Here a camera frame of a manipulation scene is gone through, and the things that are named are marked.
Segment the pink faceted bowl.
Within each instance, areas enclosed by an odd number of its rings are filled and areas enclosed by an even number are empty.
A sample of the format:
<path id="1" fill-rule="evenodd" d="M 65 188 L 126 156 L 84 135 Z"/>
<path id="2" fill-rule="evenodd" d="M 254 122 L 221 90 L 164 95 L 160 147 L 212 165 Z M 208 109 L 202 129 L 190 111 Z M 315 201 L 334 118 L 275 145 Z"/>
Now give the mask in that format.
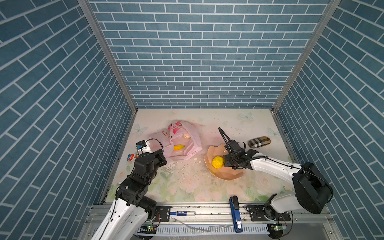
<path id="1" fill-rule="evenodd" d="M 213 159 L 215 157 L 221 157 L 224 159 L 225 155 L 228 155 L 228 151 L 225 148 L 225 144 L 221 144 L 217 147 L 210 146 L 207 154 L 204 156 L 204 161 L 209 172 L 215 177 L 225 180 L 233 181 L 244 176 L 244 170 L 233 170 L 232 168 L 226 168 L 223 164 L 221 168 L 217 169 L 213 165 Z"/>

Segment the yellow toy fruit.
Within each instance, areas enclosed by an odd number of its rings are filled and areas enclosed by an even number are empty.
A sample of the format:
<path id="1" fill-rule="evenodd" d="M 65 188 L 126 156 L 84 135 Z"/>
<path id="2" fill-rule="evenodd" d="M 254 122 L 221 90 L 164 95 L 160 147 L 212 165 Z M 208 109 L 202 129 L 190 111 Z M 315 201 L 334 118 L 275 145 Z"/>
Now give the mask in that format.
<path id="1" fill-rule="evenodd" d="M 215 169 L 220 169 L 224 166 L 224 158 L 221 157 L 221 156 L 216 156 L 213 158 L 212 160 L 212 166 L 215 168 Z"/>

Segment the pink plastic bag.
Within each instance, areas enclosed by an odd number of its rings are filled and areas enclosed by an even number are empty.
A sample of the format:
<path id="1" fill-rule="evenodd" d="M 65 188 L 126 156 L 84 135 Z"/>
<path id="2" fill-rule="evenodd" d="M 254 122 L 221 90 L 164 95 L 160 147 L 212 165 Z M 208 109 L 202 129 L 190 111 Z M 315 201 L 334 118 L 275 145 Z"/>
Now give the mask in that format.
<path id="1" fill-rule="evenodd" d="M 183 134 L 190 135 L 189 140 Z M 198 129 L 189 122 L 176 120 L 157 133 L 150 135 L 150 146 L 153 150 L 162 149 L 164 157 L 169 161 L 186 161 L 200 153 L 203 149 Z M 174 151 L 174 145 L 185 145 L 185 148 Z"/>

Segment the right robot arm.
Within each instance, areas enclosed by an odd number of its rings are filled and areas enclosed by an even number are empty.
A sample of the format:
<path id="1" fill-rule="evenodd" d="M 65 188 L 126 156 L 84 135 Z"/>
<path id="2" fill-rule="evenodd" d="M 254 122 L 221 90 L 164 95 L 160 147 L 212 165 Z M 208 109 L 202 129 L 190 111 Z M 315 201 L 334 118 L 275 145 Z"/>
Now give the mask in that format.
<path id="1" fill-rule="evenodd" d="M 224 156 L 226 168 L 263 172 L 293 186 L 291 193 L 274 193 L 264 203 L 263 211 L 268 219 L 273 220 L 277 214 L 301 209 L 318 215 L 334 196 L 333 188 L 317 166 L 310 162 L 300 165 L 273 159 L 256 150 L 246 151 L 234 140 L 226 142 L 225 149 L 228 151 Z"/>

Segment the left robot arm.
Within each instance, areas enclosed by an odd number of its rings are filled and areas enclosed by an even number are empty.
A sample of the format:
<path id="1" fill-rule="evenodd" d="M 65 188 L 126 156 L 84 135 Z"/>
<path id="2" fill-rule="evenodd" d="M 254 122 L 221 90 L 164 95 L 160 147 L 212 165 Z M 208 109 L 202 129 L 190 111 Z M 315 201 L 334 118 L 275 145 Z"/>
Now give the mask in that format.
<path id="1" fill-rule="evenodd" d="M 132 173 L 119 185 L 115 201 L 94 233 L 93 240 L 129 240 L 155 215 L 157 202 L 146 197 L 157 170 L 166 165 L 163 150 L 146 147 L 134 162 Z"/>

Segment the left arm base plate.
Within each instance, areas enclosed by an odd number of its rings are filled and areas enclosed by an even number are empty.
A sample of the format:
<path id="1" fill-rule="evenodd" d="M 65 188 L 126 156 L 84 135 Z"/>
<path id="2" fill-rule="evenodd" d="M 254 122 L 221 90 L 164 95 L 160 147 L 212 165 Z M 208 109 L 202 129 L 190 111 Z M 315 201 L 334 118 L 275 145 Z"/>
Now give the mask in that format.
<path id="1" fill-rule="evenodd" d="M 171 206 L 157 206 L 155 213 L 155 223 L 169 222 Z"/>

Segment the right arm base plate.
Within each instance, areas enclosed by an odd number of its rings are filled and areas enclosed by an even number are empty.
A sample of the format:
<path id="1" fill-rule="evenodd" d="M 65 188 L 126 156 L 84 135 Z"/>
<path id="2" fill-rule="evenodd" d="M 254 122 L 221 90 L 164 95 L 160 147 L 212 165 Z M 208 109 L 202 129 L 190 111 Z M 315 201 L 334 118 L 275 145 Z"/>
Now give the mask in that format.
<path id="1" fill-rule="evenodd" d="M 288 222 L 291 221 L 289 212 L 279 214 L 273 210 L 265 210 L 262 205 L 246 205 L 245 210 L 249 213 L 252 222 Z"/>

